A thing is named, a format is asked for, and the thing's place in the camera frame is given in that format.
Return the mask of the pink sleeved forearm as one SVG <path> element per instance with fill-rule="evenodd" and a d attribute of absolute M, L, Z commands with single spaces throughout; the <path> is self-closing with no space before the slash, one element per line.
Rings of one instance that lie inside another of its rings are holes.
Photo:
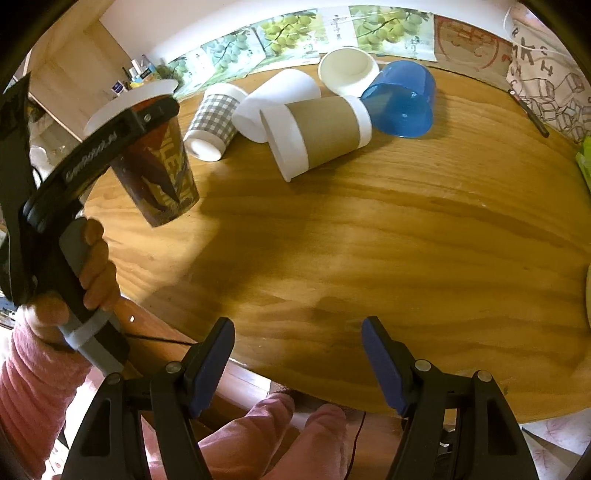
<path fill-rule="evenodd" d="M 44 343 L 27 324 L 13 330 L 1 368 L 1 431 L 26 477 L 45 472 L 66 410 L 90 369 L 79 353 Z"/>

